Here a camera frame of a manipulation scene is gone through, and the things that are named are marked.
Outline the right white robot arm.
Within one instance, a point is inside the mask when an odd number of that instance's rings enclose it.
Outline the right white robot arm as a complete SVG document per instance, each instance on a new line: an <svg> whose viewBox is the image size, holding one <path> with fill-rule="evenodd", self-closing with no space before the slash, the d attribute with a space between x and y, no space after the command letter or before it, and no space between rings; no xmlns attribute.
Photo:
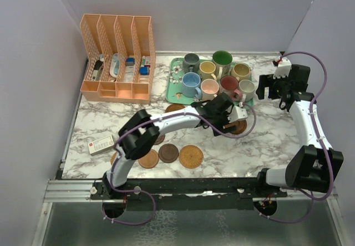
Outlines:
<svg viewBox="0 0 355 246"><path fill-rule="evenodd" d="M294 64L285 74L260 75L256 94L260 100L279 99L279 108L290 113L300 149L286 168L264 168L258 173L255 191L267 197L275 187L327 193L344 157L325 137L317 116L314 94L307 92L310 68Z"/></svg>

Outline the woven rattan coaster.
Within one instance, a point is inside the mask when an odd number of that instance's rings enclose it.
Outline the woven rattan coaster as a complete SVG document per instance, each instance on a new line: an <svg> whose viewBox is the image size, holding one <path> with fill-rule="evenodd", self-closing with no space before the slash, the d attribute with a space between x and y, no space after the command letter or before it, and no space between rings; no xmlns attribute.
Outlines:
<svg viewBox="0 0 355 246"><path fill-rule="evenodd" d="M199 167L204 159L203 152L194 145L184 146L179 153L179 161L186 168Z"/></svg>
<svg viewBox="0 0 355 246"><path fill-rule="evenodd" d="M116 158L116 152L112 155L112 157L111 157L111 159L110 159L111 165L114 163L115 158Z"/></svg>

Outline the peach plastic file organizer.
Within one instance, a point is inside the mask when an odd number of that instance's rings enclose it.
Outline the peach plastic file organizer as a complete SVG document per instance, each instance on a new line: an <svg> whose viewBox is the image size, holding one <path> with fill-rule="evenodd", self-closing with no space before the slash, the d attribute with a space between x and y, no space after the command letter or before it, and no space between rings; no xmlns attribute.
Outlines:
<svg viewBox="0 0 355 246"><path fill-rule="evenodd" d="M150 16L85 14L88 63L80 91L88 101L148 104L156 63Z"/></svg>

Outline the tan beige mug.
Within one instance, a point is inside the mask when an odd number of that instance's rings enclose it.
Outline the tan beige mug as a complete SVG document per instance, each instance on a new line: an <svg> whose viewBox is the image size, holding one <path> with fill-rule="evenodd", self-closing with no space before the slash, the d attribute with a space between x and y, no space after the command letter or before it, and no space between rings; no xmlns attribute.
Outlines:
<svg viewBox="0 0 355 246"><path fill-rule="evenodd" d="M230 75L236 78L238 82L242 80L250 80L251 68L245 63L236 63L231 69Z"/></svg>

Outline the green mug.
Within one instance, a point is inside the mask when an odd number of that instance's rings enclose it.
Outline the green mug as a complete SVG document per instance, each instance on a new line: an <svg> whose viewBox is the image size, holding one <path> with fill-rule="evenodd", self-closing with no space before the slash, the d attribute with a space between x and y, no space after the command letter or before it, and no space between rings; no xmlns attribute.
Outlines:
<svg viewBox="0 0 355 246"><path fill-rule="evenodd" d="M218 50L212 55L212 62L216 66L216 73L221 77L226 76L231 67L232 55L225 50Z"/></svg>

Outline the brown wooden coaster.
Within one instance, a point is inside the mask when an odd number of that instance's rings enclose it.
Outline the brown wooden coaster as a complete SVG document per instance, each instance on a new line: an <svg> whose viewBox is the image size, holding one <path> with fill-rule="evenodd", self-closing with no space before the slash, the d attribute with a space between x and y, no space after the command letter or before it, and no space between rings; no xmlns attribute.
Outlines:
<svg viewBox="0 0 355 246"><path fill-rule="evenodd" d="M171 104L165 109L165 112L168 113L168 112L178 111L184 108L185 106L182 104Z"/></svg>
<svg viewBox="0 0 355 246"><path fill-rule="evenodd" d="M227 132L229 132L231 134L239 135L246 130L247 121L246 120L234 121L234 122L231 122L231 123L225 125L224 128L227 130Z"/></svg>

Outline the white speckled mug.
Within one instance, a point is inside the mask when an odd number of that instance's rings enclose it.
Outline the white speckled mug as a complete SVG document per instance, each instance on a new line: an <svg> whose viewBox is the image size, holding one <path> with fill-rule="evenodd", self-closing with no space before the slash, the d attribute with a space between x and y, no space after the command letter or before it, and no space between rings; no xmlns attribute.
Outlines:
<svg viewBox="0 0 355 246"><path fill-rule="evenodd" d="M256 88L251 80L241 80L239 82L239 90L242 93L242 101L246 102L254 97Z"/></svg>

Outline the red floral mug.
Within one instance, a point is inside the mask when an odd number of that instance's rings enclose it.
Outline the red floral mug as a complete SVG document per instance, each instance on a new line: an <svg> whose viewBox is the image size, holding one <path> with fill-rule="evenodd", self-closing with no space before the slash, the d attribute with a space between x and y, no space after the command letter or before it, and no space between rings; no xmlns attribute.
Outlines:
<svg viewBox="0 0 355 246"><path fill-rule="evenodd" d="M238 89L239 82L238 80L230 75L223 76L220 79L220 94L227 94L233 101L241 101L243 94Z"/></svg>

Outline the aluminium frame rail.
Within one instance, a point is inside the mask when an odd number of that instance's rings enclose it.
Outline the aluminium frame rail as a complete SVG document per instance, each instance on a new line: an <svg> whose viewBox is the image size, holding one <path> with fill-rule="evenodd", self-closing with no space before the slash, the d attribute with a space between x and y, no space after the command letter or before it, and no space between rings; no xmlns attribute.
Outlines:
<svg viewBox="0 0 355 246"><path fill-rule="evenodd" d="M49 180L45 189L43 198L44 203L59 203L59 202L99 202L99 200L91 199L90 189L94 180ZM226 196L227 193L217 193L205 191L203 193L193 193L184 195L184 197L217 197ZM334 188L328 199L337 199L338 193ZM307 197L301 192L289 191L286 197L273 194L272 201L282 200L305 200Z"/></svg>

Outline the green floral tray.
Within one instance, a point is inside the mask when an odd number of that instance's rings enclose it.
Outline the green floral tray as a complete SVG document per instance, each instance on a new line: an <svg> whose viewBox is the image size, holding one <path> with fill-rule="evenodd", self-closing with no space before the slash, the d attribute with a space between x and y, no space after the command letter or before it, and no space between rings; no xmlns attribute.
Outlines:
<svg viewBox="0 0 355 246"><path fill-rule="evenodd" d="M183 71L183 67L182 67L182 61L183 61L183 58L175 58L171 62L169 81L168 81L167 93L166 93L167 100L171 103L186 104L186 105L190 105L193 102L203 101L202 99L199 100L197 98L189 98L189 97L186 97L182 94L182 77L185 74ZM202 63L204 61L210 61L210 60L201 59L200 63ZM217 76L217 82L220 86L220 79L222 77L221 77L221 75L218 75L216 73L216 71L215 71L215 75ZM232 100L232 102L234 104L238 104L240 101L233 101Z"/></svg>

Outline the light pink mug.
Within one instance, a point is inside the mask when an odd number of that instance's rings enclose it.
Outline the light pink mug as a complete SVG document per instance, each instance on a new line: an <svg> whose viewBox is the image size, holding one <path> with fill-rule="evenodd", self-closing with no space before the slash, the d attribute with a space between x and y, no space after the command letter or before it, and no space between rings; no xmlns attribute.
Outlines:
<svg viewBox="0 0 355 246"><path fill-rule="evenodd" d="M213 100L219 93L219 84L216 80L206 79L201 83L202 100Z"/></svg>

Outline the dark walnut coaster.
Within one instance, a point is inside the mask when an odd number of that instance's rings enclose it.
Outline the dark walnut coaster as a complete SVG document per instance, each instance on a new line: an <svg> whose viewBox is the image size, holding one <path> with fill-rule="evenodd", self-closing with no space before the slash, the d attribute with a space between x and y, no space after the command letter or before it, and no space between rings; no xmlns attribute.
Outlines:
<svg viewBox="0 0 355 246"><path fill-rule="evenodd" d="M178 158L179 150L175 145L166 143L159 148L158 156L163 162L172 163Z"/></svg>
<svg viewBox="0 0 355 246"><path fill-rule="evenodd" d="M159 136L156 141L154 142L154 145L159 145L165 140L165 135Z"/></svg>

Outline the blue eraser box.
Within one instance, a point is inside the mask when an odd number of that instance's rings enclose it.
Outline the blue eraser box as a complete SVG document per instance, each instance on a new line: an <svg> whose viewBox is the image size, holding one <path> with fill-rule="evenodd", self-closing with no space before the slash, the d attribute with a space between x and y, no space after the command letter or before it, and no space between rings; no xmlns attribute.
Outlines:
<svg viewBox="0 0 355 246"><path fill-rule="evenodd" d="M126 66L134 66L135 65L135 58L134 57L128 57L125 62Z"/></svg>

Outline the blue mug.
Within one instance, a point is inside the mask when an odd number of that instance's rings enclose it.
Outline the blue mug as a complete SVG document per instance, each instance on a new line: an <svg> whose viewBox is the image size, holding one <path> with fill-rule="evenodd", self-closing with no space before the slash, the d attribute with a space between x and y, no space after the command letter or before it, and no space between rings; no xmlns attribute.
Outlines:
<svg viewBox="0 0 355 246"><path fill-rule="evenodd" d="M201 78L199 74L188 72L182 77L182 94L189 98L202 98L202 91L200 88Z"/></svg>

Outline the light wood coaster lower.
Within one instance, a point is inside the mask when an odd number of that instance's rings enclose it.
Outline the light wood coaster lower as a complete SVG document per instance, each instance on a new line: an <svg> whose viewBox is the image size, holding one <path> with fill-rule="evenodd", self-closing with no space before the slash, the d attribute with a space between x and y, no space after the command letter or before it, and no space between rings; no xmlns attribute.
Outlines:
<svg viewBox="0 0 355 246"><path fill-rule="evenodd" d="M151 149L144 157L138 159L138 163L143 168L153 168L159 162L158 153Z"/></svg>

